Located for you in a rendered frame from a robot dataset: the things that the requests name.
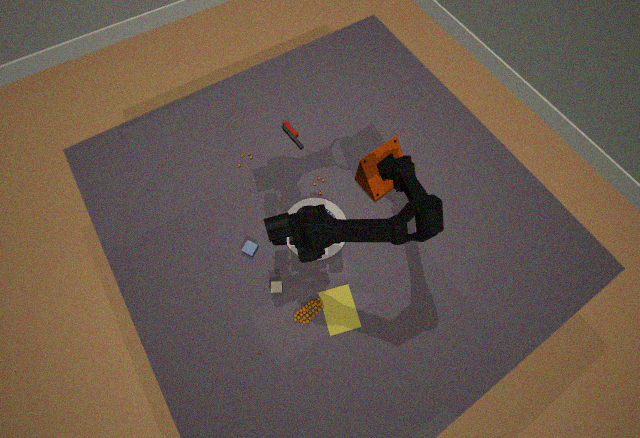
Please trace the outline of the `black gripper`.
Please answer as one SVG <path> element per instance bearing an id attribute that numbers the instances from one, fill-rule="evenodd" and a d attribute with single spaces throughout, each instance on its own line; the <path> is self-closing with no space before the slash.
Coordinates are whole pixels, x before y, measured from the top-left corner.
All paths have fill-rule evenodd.
<path id="1" fill-rule="evenodd" d="M 334 244 L 338 244 L 338 243 L 341 243 L 341 242 L 336 242 Z M 283 238 L 283 239 L 276 240 L 276 241 L 272 241 L 272 244 L 274 244 L 274 245 L 286 245 L 287 244 L 287 237 Z M 293 236 L 289 237 L 289 244 L 290 245 L 294 245 Z"/>

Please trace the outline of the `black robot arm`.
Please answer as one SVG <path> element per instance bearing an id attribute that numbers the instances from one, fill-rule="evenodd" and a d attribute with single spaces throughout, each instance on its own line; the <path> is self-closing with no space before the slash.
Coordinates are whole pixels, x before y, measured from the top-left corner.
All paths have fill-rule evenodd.
<path id="1" fill-rule="evenodd" d="M 378 165 L 379 164 L 379 165 Z M 393 180 L 396 192 L 405 192 L 409 202 L 389 219 L 336 219 L 327 214 L 324 204 L 303 206 L 297 213 L 280 214 L 264 219 L 269 241 L 293 236 L 300 262 L 322 258 L 325 248 L 336 242 L 424 242 L 443 232 L 443 203 L 428 195 L 415 174 L 411 156 L 394 158 L 393 154 L 377 163 L 385 181 Z M 416 231 L 408 234 L 407 223 L 415 216 Z"/>

